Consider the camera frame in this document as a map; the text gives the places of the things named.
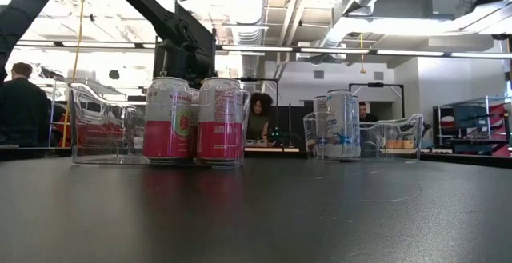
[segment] vent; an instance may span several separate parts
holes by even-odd
[[[374,80],[383,81],[384,80],[384,72],[374,72]]]
[[[313,71],[313,79],[323,79],[323,70]]]

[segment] aluminum can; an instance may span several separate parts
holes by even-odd
[[[243,91],[237,80],[207,78],[199,91],[198,158],[236,164],[243,153]]]
[[[316,118],[315,152],[317,157],[324,158],[327,143],[327,96],[317,96],[313,99],[313,112]]]
[[[194,158],[198,152],[199,90],[190,88],[190,98],[189,157]]]
[[[361,156],[361,126],[359,122],[359,97],[352,96],[352,118],[354,121],[354,158]]]
[[[143,155],[150,160],[189,157],[190,89],[179,78],[154,78],[146,95]]]
[[[354,103],[349,90],[327,93],[327,148],[329,158],[350,159],[354,147]]]

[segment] black robotic arm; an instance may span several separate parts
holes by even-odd
[[[0,85],[7,75],[5,68],[10,53],[48,1],[12,0],[0,13]],[[162,39],[161,46],[166,50],[162,76],[184,78],[196,87],[198,79],[214,76],[214,49],[198,44],[190,22],[169,12],[156,0],[127,1],[153,25]]]

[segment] woman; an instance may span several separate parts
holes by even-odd
[[[253,93],[250,97],[248,140],[268,140],[267,132],[270,121],[272,97],[268,94]]]

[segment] workbench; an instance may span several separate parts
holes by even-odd
[[[0,262],[507,262],[512,170],[0,162]]]

